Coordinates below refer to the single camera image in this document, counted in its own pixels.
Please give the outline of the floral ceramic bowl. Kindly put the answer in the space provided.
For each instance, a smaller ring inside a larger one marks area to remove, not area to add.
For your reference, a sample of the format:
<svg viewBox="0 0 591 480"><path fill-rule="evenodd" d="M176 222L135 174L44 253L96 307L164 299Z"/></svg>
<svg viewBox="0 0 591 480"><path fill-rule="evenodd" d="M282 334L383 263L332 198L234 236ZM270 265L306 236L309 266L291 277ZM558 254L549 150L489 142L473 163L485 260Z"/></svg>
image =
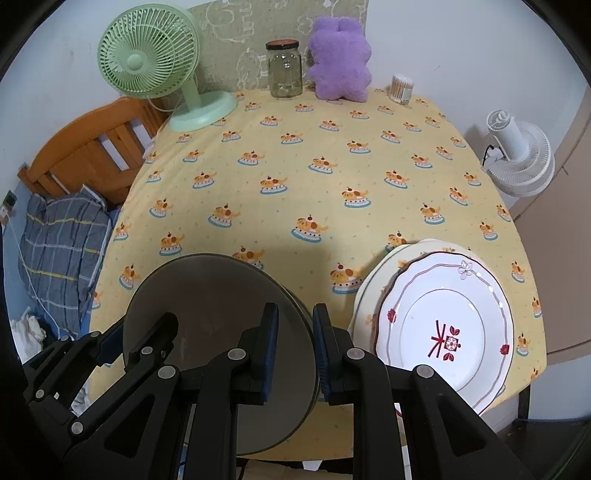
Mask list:
<svg viewBox="0 0 591 480"><path fill-rule="evenodd" d="M132 295L123 323L123 352L165 313L178 321L166 361L181 371L207 365L259 325L266 303L279 307L279 337L270 398L238 409L238 453L255 454L290 438L318 397L311 314L259 268L229 256L173 258L150 273Z"/></svg>

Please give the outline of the green desk fan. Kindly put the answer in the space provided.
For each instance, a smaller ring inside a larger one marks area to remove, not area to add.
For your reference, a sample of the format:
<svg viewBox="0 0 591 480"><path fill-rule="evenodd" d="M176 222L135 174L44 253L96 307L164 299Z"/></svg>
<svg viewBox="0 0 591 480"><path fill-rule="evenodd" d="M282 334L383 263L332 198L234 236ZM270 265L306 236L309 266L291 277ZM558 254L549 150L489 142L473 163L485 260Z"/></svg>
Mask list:
<svg viewBox="0 0 591 480"><path fill-rule="evenodd" d="M200 42L190 11L167 4L143 4L118 15L100 38L97 62L103 78L120 93L152 100L182 96L168 125L176 133L199 130L238 107L226 91L197 87Z"/></svg>

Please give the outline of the large yellow floral plate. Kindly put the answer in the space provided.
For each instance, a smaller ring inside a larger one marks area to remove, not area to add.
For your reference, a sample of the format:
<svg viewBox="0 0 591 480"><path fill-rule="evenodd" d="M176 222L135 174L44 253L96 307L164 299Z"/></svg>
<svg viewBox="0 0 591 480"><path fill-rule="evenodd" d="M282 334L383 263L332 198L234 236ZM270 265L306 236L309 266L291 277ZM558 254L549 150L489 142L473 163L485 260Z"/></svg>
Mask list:
<svg viewBox="0 0 591 480"><path fill-rule="evenodd" d="M348 328L356 347L374 353L378 317L384 295L408 263L433 252L459 253L486 265L476 253L469 249L438 239L425 239L395 247L370 271L356 292L353 316Z"/></svg>

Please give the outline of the cotton swab container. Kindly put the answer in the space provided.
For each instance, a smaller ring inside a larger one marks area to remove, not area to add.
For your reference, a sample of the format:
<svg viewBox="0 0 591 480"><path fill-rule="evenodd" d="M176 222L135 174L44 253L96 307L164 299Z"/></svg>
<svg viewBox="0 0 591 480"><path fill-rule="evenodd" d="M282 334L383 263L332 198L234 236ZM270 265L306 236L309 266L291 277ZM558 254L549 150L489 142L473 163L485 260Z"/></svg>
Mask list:
<svg viewBox="0 0 591 480"><path fill-rule="evenodd" d="M415 82L410 77L394 74L389 89L389 98L400 105L407 105L412 98L414 86Z"/></svg>

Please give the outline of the purple plush toy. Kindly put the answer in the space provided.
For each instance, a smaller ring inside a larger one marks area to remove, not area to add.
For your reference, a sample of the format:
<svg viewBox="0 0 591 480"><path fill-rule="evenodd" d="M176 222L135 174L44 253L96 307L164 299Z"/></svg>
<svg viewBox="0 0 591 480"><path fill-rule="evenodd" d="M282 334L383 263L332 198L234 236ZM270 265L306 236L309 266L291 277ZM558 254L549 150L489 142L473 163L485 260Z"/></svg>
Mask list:
<svg viewBox="0 0 591 480"><path fill-rule="evenodd" d="M318 17L312 24L308 49L312 59L308 79L315 84L318 99L367 101L372 49L359 20Z"/></svg>

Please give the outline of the red pattern white plate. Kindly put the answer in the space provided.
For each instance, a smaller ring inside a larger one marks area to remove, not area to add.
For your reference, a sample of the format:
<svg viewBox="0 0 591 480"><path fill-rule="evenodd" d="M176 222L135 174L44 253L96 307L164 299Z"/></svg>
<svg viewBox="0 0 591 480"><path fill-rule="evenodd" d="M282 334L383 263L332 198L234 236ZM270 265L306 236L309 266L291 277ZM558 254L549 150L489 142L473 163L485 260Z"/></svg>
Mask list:
<svg viewBox="0 0 591 480"><path fill-rule="evenodd" d="M376 356L404 370L433 368L479 414L501 394L513 346L501 284L460 253L432 252L410 262L381 303Z"/></svg>

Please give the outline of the pile of clothes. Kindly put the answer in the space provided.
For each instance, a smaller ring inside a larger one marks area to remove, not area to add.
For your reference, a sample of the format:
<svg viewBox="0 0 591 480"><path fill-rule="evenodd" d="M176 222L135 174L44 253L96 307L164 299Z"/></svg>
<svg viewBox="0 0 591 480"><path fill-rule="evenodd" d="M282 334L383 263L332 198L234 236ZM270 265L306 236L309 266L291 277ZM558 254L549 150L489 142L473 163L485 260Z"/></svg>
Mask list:
<svg viewBox="0 0 591 480"><path fill-rule="evenodd" d="M48 334L40 326L38 318L31 313L30 308L23 312L19 320L10 320L9 324L17 354L21 363L25 364L43 350L43 342L48 339ZM73 400L70 410L76 416L80 416L90 405L88 383L85 382Z"/></svg>

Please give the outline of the green patterned wall mat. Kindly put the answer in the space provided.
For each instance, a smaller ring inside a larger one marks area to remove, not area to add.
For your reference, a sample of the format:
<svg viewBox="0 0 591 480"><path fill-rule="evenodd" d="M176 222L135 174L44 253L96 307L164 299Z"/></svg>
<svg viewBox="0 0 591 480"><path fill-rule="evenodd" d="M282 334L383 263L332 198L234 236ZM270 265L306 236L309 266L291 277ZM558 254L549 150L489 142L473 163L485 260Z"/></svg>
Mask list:
<svg viewBox="0 0 591 480"><path fill-rule="evenodd" d="M246 0L201 2L189 9L197 23L200 92L267 87L266 43L300 42L303 69L311 64L308 40L315 19L352 17L367 22L367 0Z"/></svg>

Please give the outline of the yellow patterned tablecloth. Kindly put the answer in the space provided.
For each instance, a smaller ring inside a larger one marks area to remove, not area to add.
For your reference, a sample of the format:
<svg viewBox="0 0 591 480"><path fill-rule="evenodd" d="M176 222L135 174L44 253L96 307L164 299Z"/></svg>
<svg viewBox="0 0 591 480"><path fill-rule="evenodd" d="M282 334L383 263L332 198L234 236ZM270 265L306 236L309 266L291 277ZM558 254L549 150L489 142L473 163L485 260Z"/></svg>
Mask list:
<svg viewBox="0 0 591 480"><path fill-rule="evenodd" d="M105 330L156 268L190 254L259 268L332 322L374 317L356 287L396 247L433 238L490 267L510 302L514 346L500 397L546 368L541 307L511 214L477 156L433 103L280 100L238 93L238 107L184 134L162 129L119 213L90 325Z"/></svg>

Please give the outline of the grey plaid pillow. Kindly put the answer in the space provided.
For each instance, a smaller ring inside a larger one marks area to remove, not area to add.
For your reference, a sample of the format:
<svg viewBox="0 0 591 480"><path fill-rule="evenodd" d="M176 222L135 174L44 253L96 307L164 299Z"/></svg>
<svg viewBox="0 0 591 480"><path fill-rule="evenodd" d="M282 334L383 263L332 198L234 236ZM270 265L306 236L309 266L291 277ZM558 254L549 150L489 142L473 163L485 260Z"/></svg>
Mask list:
<svg viewBox="0 0 591 480"><path fill-rule="evenodd" d="M60 335L80 335L111 230L105 200L86 185L61 198L29 199L19 274Z"/></svg>

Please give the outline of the white clip fan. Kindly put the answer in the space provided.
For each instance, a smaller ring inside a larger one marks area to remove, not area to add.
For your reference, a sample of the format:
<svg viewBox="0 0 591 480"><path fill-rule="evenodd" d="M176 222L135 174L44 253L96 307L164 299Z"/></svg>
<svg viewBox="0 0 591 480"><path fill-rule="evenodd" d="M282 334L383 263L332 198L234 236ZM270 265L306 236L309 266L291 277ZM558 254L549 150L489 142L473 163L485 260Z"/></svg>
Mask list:
<svg viewBox="0 0 591 480"><path fill-rule="evenodd" d="M495 186L515 198L537 196L545 190L556 170L545 132L502 109L490 112L486 123L499 154L486 153L483 167Z"/></svg>

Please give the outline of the glass jar dark lid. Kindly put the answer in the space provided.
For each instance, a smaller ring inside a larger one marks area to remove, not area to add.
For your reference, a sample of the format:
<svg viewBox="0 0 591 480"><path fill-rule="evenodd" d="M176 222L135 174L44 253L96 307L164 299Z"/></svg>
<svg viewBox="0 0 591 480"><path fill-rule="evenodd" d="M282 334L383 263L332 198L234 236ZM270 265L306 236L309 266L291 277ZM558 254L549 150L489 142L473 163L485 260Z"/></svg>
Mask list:
<svg viewBox="0 0 591 480"><path fill-rule="evenodd" d="M303 93L300 42L277 39L266 43L267 75L274 98L293 98Z"/></svg>

